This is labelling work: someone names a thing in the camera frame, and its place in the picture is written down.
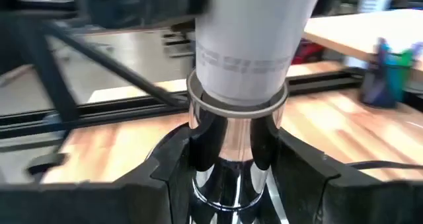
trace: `pen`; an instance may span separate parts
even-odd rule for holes
[[[388,43],[385,44],[385,63],[384,65],[396,65],[394,56],[391,54],[391,48],[388,46]]]
[[[384,38],[379,38],[379,45],[377,47],[377,64],[383,66],[387,57],[387,43]]]
[[[412,57],[413,57],[413,50],[412,49],[405,50],[401,54],[401,56],[398,60],[398,65],[400,65],[400,66],[411,66]]]

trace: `chrome cylinder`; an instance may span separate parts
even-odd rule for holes
[[[191,97],[190,159],[196,168],[194,192],[219,209],[243,209],[261,197],[273,160],[286,85],[268,102],[233,106],[209,96],[193,71],[187,88]]]

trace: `wooden tabletop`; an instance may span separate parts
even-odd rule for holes
[[[423,42],[421,25],[423,11],[412,9],[321,17],[308,21],[303,37],[347,56],[367,60],[380,37],[387,39],[394,53]]]
[[[289,76],[338,70],[320,62],[294,65]],[[170,91],[185,90],[185,81],[160,84]],[[133,87],[97,91],[91,102],[144,95]],[[74,130],[63,146],[67,162],[44,178],[52,182],[111,182],[142,163],[158,141],[187,122],[187,114],[162,116]],[[423,114],[402,105],[376,110],[356,101],[355,90],[289,98],[282,127],[296,137],[344,163],[385,160],[423,164]],[[375,169],[366,173],[380,180],[422,179],[423,171]]]

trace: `metal bar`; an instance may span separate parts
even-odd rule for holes
[[[188,106],[165,106],[154,105],[148,108],[129,109],[115,112],[103,112],[99,114],[91,114],[83,116],[77,121],[63,122],[62,124],[34,124],[13,126],[12,128],[0,129],[0,139],[19,137],[24,135],[34,135],[37,133],[47,133],[53,131],[61,131],[67,128],[85,128],[89,126],[99,126],[104,124],[113,124],[117,122],[127,122],[143,118],[152,118],[157,116],[166,116],[187,112]]]
[[[173,38],[173,37],[177,37],[178,35],[176,35],[175,33],[171,33],[171,34],[164,34],[163,38]]]
[[[41,79],[54,108],[64,122],[77,120],[77,105],[63,80],[56,61],[49,51],[41,24],[36,20],[16,18],[17,30],[21,36],[23,53]]]
[[[318,81],[302,85],[290,85],[288,87],[290,96],[299,96],[311,93],[333,91],[339,89],[351,89],[359,87],[361,81],[353,78],[334,79],[329,81]]]
[[[175,45],[183,45],[183,44],[190,44],[190,40],[179,40],[173,42],[165,42],[165,46],[175,46]]]
[[[360,74],[360,71],[351,70],[351,68],[343,69],[341,71],[333,71],[327,73],[318,73],[312,75],[300,75],[287,78],[288,85],[300,85],[312,83],[315,81],[328,81],[331,79],[351,78],[353,75]],[[172,96],[187,96],[186,91],[171,93]],[[81,115],[90,114],[93,112],[104,112],[107,110],[126,109],[131,107],[144,107],[159,104],[157,100],[151,96],[126,98],[122,100],[113,100],[107,102],[96,102],[92,104],[84,104],[78,106],[78,111]],[[36,112],[26,112],[22,114],[11,114],[0,116],[0,126],[8,126],[15,123],[33,122],[34,120],[41,120],[47,114],[52,113],[53,110],[40,110]]]
[[[60,145],[62,143],[61,139],[48,140],[48,141],[37,141],[32,143],[18,144],[18,145],[6,145],[0,147],[0,153],[8,153],[14,151],[25,151],[28,149],[36,149],[43,147],[52,147]]]
[[[74,48],[75,50],[81,52],[88,58],[97,62],[99,65],[105,67],[106,69],[117,74],[129,83],[135,85],[136,87],[155,97],[157,100],[169,106],[181,105],[181,102],[179,100],[170,96],[165,90],[154,86],[143,77],[139,76],[132,70],[122,65],[120,62],[112,59],[111,57],[108,57],[100,51],[95,50],[92,46],[86,44],[82,39],[72,37],[54,23],[45,22],[44,29],[45,33],[55,36],[67,45]]]
[[[186,97],[186,91],[173,92],[173,96],[184,96]],[[128,108],[145,108],[153,105],[163,105],[151,96],[143,96],[136,98],[125,98],[120,100],[106,101],[106,102],[95,102],[90,104],[78,105],[77,109],[81,116],[96,114],[99,112],[109,112],[124,110]],[[20,114],[11,114],[0,116],[0,127],[1,126],[13,126],[15,124],[23,124],[29,122],[42,121],[48,114],[54,113],[54,110],[39,110],[35,112],[24,112]]]

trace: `wooden workbench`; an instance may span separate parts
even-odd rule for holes
[[[339,68],[332,62],[294,65],[288,76]],[[185,80],[159,85],[170,91],[186,89]],[[106,89],[95,92],[91,102],[143,95],[134,87]],[[53,168],[44,183],[116,180],[142,163],[165,134],[187,120],[187,114],[177,114],[74,130],[62,149],[68,154],[67,161]],[[398,110],[365,107],[356,101],[354,89],[289,98],[282,127],[344,163],[423,164],[423,114],[405,105]],[[365,172],[381,180],[423,179],[423,170]]]
[[[423,11],[403,9],[310,19],[303,37],[346,56],[368,60],[378,38],[394,53],[423,42]],[[423,56],[417,69],[423,71]]]

